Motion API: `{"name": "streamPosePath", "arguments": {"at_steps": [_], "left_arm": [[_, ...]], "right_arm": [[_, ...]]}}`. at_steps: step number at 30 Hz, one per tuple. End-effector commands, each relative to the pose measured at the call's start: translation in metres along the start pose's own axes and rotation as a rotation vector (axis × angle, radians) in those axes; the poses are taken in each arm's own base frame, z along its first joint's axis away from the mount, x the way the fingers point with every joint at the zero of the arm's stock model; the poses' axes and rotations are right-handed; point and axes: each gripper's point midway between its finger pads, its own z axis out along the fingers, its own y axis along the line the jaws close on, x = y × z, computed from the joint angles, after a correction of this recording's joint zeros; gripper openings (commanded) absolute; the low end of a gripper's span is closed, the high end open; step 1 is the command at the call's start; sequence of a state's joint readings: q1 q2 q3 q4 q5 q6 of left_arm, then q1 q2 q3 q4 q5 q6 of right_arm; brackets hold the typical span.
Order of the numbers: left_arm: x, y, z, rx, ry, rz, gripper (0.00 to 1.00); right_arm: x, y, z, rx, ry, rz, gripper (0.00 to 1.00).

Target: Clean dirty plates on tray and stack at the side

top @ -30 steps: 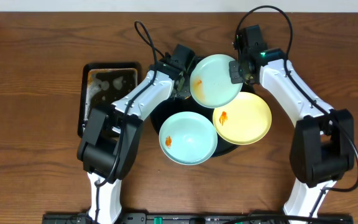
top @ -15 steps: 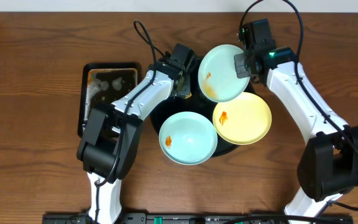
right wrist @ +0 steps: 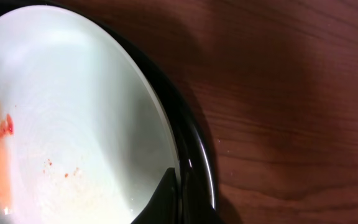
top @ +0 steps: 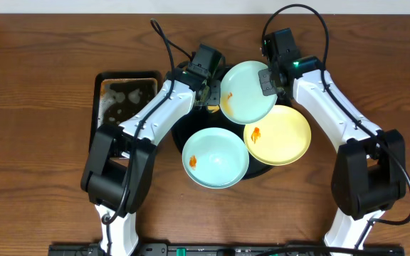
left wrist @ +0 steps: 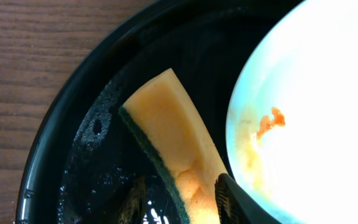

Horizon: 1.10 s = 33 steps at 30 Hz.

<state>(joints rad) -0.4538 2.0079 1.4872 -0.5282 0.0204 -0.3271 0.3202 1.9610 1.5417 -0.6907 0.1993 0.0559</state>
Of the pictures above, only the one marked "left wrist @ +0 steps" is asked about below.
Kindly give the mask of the light blue plate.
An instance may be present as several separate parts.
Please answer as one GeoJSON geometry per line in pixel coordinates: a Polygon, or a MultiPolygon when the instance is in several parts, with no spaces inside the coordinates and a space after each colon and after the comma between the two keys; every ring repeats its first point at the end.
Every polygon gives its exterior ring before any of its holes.
{"type": "Polygon", "coordinates": [[[303,1],[234,87],[237,183],[281,223],[358,223],[358,1],[303,1]]]}

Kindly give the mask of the green and yellow sponge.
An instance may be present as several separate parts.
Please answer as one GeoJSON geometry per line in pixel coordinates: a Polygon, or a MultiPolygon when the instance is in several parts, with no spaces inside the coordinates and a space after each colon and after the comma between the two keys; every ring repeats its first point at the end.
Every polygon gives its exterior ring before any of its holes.
{"type": "Polygon", "coordinates": [[[227,170],[191,98],[169,68],[119,115],[161,176],[182,223],[219,223],[215,182],[227,170]]]}

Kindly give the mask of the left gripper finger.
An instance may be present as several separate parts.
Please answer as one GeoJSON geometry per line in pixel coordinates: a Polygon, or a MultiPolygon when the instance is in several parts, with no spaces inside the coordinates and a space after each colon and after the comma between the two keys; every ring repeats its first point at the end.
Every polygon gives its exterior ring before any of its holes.
{"type": "Polygon", "coordinates": [[[226,173],[215,183],[220,224],[280,224],[226,173]]]}

